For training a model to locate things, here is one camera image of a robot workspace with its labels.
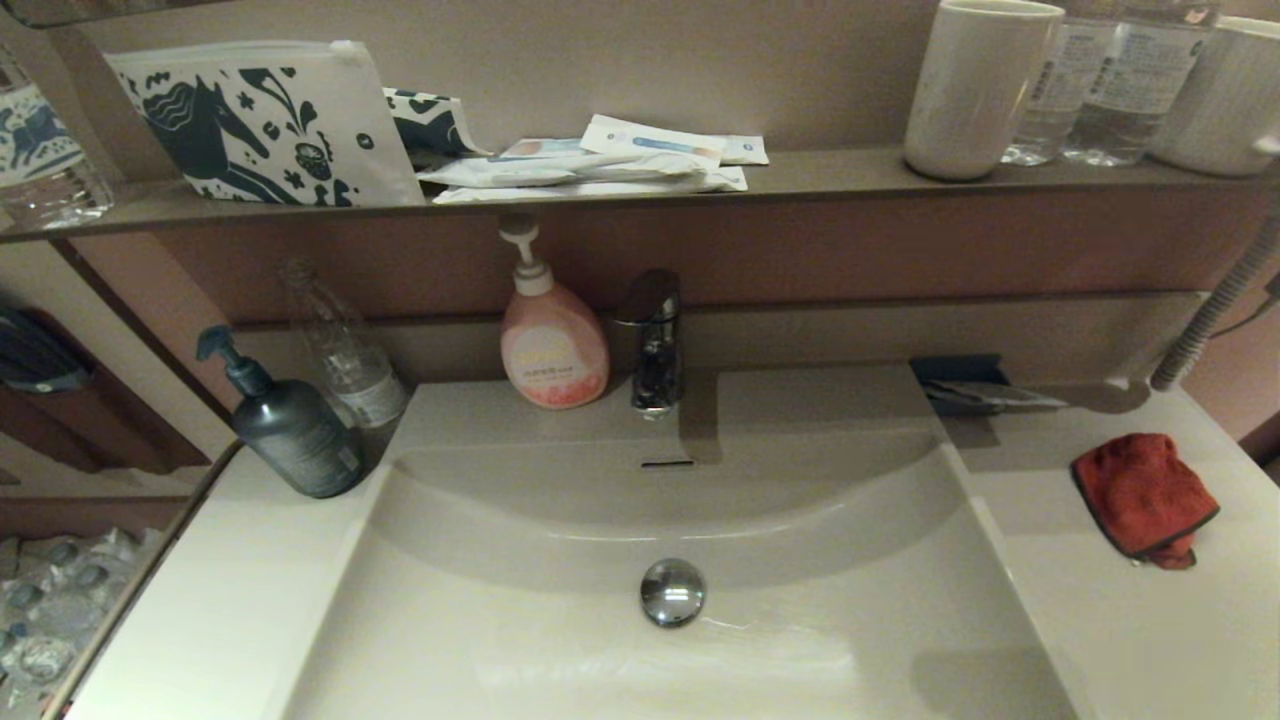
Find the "red towel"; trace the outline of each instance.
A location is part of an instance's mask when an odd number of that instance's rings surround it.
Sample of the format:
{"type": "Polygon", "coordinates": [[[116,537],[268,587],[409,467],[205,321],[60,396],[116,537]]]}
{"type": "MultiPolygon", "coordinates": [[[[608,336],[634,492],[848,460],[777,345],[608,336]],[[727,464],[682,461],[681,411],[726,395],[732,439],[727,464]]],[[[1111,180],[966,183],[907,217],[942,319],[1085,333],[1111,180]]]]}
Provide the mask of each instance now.
{"type": "Polygon", "coordinates": [[[1165,570],[1196,564],[1196,530],[1217,515],[1213,496],[1178,459],[1172,438],[1132,434],[1071,464],[1084,503],[1121,553],[1165,570]]]}

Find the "water bottle label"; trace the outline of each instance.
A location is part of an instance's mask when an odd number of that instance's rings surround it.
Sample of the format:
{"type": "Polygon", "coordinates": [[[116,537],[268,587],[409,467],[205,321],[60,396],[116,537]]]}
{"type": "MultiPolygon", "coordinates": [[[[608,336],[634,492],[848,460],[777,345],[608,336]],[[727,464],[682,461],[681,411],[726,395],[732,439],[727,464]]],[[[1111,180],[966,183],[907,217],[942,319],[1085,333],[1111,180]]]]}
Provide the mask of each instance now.
{"type": "Polygon", "coordinates": [[[371,388],[334,395],[356,414],[356,423],[365,428],[385,425],[399,418],[408,404],[408,395],[394,370],[371,388]]]}
{"type": "Polygon", "coordinates": [[[1121,23],[1088,102],[1121,113],[1167,113],[1207,38],[1203,29],[1121,23]]]}
{"type": "Polygon", "coordinates": [[[83,156],[38,87],[0,95],[0,187],[60,173],[83,156]]]}
{"type": "Polygon", "coordinates": [[[1079,110],[1089,85],[1098,77],[1098,68],[1114,36],[1114,24],[1062,26],[1032,91],[1028,109],[1047,113],[1079,110]]]}

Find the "faucet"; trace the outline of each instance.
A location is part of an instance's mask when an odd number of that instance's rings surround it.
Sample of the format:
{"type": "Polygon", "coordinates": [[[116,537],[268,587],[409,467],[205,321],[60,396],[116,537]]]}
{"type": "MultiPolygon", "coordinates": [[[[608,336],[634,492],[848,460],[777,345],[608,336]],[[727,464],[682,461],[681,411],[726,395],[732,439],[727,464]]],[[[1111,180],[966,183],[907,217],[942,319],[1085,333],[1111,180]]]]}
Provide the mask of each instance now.
{"type": "Polygon", "coordinates": [[[680,372],[680,275],[645,270],[631,281],[614,320],[640,329],[631,406],[646,420],[676,409],[684,389],[680,372]]]}

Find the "dark gray pump bottle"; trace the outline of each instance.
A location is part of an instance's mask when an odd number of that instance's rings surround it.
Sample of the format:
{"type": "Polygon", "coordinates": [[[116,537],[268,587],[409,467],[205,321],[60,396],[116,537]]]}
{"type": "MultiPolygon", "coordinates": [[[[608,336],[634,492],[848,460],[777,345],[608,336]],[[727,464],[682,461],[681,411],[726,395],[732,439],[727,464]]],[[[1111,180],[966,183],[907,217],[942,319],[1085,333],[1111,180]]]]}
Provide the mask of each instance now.
{"type": "Polygon", "coordinates": [[[227,379],[244,395],[232,414],[232,429],[293,489],[333,497],[360,483],[360,442],[320,391],[302,380],[273,380],[256,360],[236,352],[227,325],[200,333],[196,359],[215,352],[227,360],[227,379]]]}

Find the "soap dispenser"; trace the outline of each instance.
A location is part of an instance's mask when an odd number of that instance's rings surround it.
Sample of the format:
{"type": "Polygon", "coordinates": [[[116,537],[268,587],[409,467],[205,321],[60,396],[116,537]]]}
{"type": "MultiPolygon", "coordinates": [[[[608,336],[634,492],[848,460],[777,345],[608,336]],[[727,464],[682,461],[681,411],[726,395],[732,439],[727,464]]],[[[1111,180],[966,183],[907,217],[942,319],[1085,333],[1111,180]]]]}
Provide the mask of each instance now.
{"type": "Polygon", "coordinates": [[[196,359],[215,352],[227,360],[227,379],[244,395],[232,414],[232,429],[284,482],[310,497],[333,497],[360,483],[358,439],[320,391],[302,380],[273,380],[256,360],[236,351],[225,325],[200,333],[196,359]]]}
{"type": "Polygon", "coordinates": [[[520,247],[516,293],[502,320],[507,377],[529,401],[549,410],[595,400],[609,379],[600,320],[534,256],[538,223],[532,215],[503,215],[498,232],[520,247]]]}

